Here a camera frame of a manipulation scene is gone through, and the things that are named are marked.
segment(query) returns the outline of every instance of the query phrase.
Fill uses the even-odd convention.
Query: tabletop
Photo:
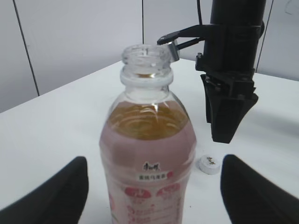
[[[98,141],[107,111],[124,90],[118,62],[0,114],[0,210],[26,195],[74,157],[87,158],[90,189],[80,224],[111,223]],[[230,144],[215,143],[206,123],[205,94],[195,62],[172,64],[170,89],[192,121],[197,156],[222,160],[235,154],[270,181],[299,198],[299,82],[254,75],[257,104]],[[183,223],[229,224],[220,193],[220,173],[193,167]]]

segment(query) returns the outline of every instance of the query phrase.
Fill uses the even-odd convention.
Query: white wall
[[[0,113],[37,97],[12,0],[0,0]]]
[[[204,24],[210,23],[212,0],[201,0],[201,13]],[[157,40],[168,33],[197,25],[196,0],[144,0],[144,42],[156,43]],[[269,16],[271,0],[266,3],[264,21]],[[261,50],[263,36],[260,39],[257,55]],[[178,42],[188,41],[179,38]],[[203,52],[203,42],[180,51],[181,58],[195,60],[197,53]]]
[[[141,0],[16,0],[41,94],[121,59],[142,43]]]
[[[275,0],[258,72],[299,81],[299,0]]]

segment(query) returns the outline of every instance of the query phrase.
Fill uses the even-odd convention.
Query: white bottle cap
[[[203,155],[197,162],[196,167],[202,172],[210,175],[219,173],[220,162],[211,155]]]

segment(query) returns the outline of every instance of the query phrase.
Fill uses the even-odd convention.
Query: black object
[[[195,25],[157,41],[160,45],[179,37],[196,37],[178,45],[179,50],[205,40],[204,53],[198,53],[195,69],[206,73],[201,79],[213,141],[229,143],[258,100],[252,77],[258,40],[264,30],[265,3],[266,0],[213,0],[211,24]]]
[[[299,200],[234,155],[223,160],[221,194],[233,224],[299,223]]]
[[[76,157],[43,185],[0,211],[0,224],[76,224],[87,194],[86,158]]]

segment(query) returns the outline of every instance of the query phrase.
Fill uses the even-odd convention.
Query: open bottle
[[[196,137],[162,46],[125,49],[125,91],[100,137],[113,224],[181,224]]]

